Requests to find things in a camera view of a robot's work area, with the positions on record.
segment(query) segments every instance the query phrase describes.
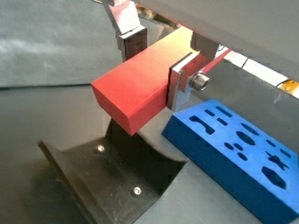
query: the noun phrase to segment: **black surface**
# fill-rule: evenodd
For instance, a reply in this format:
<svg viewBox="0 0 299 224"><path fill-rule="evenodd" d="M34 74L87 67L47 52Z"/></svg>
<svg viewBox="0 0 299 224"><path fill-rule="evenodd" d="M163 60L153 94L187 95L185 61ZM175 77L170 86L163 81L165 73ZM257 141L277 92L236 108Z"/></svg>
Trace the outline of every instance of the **black surface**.
<svg viewBox="0 0 299 224"><path fill-rule="evenodd" d="M210 78L206 90L197 93L201 98L194 95L194 100L217 98L298 151L298 100L229 63L218 65ZM110 117L97 103L91 88L0 91L0 105L2 222L87 223L38 141L43 139L59 149L70 149L106 135ZM166 109L139 135L169 158L186 159L162 137L170 116ZM163 197L135 223L260 222L189 161Z"/></svg>

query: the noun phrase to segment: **blue block with cutouts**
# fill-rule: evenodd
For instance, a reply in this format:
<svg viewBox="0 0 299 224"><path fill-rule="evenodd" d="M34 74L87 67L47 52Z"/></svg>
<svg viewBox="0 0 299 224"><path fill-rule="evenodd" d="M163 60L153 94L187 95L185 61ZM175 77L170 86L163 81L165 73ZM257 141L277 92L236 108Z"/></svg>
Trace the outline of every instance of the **blue block with cutouts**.
<svg viewBox="0 0 299 224"><path fill-rule="evenodd" d="M187 108L163 135L265 223L298 218L298 155L232 109L216 100Z"/></svg>

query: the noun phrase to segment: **dark gray table surface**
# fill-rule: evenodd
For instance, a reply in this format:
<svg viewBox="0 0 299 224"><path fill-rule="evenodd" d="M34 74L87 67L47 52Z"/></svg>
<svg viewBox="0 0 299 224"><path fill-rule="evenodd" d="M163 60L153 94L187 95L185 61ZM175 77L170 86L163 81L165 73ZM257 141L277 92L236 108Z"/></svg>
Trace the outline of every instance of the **dark gray table surface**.
<svg viewBox="0 0 299 224"><path fill-rule="evenodd" d="M141 22L150 45L174 30ZM91 83L122 63L115 36L91 0L0 0L0 88Z"/></svg>
<svg viewBox="0 0 299 224"><path fill-rule="evenodd" d="M193 95L190 104L217 98L298 152L298 100L230 63L222 63L210 77L210 86ZM2 222L87 223L37 143L43 139L69 149L105 136L110 117L97 104L91 88L3 90L0 105ZM170 116L166 108L139 134L163 154L185 158L161 135ZM190 161L137 223L258 220Z"/></svg>

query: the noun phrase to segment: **orange object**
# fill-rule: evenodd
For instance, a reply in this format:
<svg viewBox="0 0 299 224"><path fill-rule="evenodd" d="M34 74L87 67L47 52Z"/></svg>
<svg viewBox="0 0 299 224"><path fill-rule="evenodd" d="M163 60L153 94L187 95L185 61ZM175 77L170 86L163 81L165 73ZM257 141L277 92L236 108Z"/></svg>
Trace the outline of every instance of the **orange object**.
<svg viewBox="0 0 299 224"><path fill-rule="evenodd" d="M294 80L289 80L282 85L281 89L284 89L290 95L296 92L296 90L299 88L299 83Z"/></svg>
<svg viewBox="0 0 299 224"><path fill-rule="evenodd" d="M191 38L182 27L91 83L99 106L130 135L166 107L170 67L193 51Z"/></svg>

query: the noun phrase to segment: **red block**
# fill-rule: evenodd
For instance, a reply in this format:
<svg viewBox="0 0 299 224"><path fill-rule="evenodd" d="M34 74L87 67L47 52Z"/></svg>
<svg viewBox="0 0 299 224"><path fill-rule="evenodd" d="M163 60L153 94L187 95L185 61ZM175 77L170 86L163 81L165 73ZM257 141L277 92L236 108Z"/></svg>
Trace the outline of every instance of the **red block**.
<svg viewBox="0 0 299 224"><path fill-rule="evenodd" d="M191 38L182 27L91 83L99 106L130 135L166 107L170 67L193 51Z"/></svg>

